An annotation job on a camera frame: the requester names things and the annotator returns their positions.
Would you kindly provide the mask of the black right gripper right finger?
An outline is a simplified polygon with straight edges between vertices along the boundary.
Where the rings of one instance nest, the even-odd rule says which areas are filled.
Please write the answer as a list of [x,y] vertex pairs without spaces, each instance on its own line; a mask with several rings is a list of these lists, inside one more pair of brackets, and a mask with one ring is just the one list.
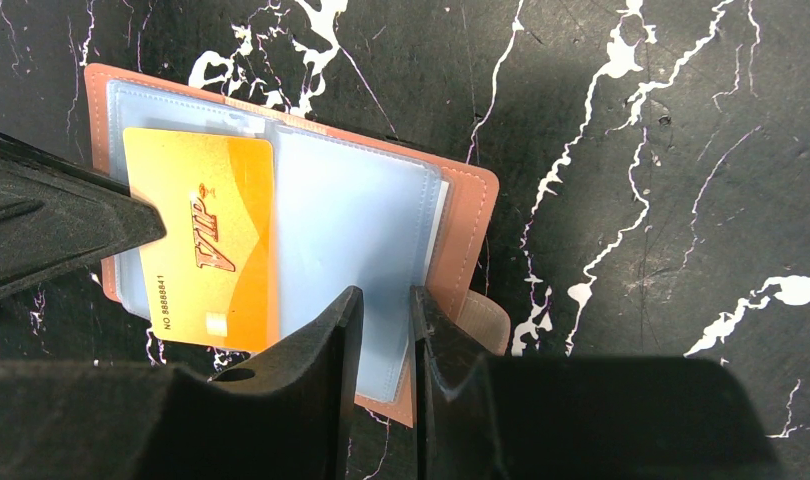
[[682,357],[498,356],[410,293],[421,479],[779,479],[724,367]]

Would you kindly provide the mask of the orange VIP card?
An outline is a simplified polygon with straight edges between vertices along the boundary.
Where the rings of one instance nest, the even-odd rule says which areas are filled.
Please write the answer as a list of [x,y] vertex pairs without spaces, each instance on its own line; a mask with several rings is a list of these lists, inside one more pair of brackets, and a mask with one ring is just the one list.
[[261,352],[279,337],[274,149],[265,139],[129,127],[132,194],[166,234],[140,249],[164,341]]

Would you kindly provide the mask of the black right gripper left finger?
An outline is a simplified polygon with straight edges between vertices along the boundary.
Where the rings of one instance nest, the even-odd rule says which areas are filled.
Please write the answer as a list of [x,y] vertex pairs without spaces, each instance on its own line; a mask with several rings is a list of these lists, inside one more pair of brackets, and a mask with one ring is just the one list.
[[342,479],[363,294],[206,379],[178,365],[0,362],[0,479]]

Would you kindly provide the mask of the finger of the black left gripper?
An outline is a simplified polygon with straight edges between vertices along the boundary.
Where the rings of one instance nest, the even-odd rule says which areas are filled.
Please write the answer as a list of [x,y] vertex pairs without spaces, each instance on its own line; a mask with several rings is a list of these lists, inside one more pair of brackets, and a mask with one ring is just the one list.
[[165,234],[126,185],[0,132],[0,300]]

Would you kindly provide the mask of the brown leather card holder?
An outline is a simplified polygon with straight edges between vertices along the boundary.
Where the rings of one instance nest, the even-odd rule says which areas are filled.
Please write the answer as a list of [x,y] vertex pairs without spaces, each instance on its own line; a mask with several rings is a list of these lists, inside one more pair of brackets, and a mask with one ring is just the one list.
[[[427,288],[452,320],[491,307],[469,285],[499,192],[496,175],[107,65],[89,65],[85,84],[93,162],[130,190],[123,144],[129,127],[272,144],[275,343],[308,324],[343,288],[359,287],[364,320],[355,401],[412,426],[410,288]],[[151,322],[140,249],[103,261],[103,287]]]

